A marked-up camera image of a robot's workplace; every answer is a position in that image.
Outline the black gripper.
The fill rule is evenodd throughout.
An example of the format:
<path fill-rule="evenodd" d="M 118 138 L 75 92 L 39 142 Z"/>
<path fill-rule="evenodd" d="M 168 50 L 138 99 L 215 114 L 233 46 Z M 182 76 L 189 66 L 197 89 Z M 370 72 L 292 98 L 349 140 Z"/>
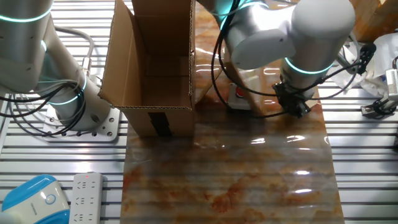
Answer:
<path fill-rule="evenodd" d="M 277 95 L 279 104 L 289 112 L 289 115 L 303 118 L 311 112 L 303 93 L 289 92 L 283 82 L 274 84 L 272 89 Z"/>

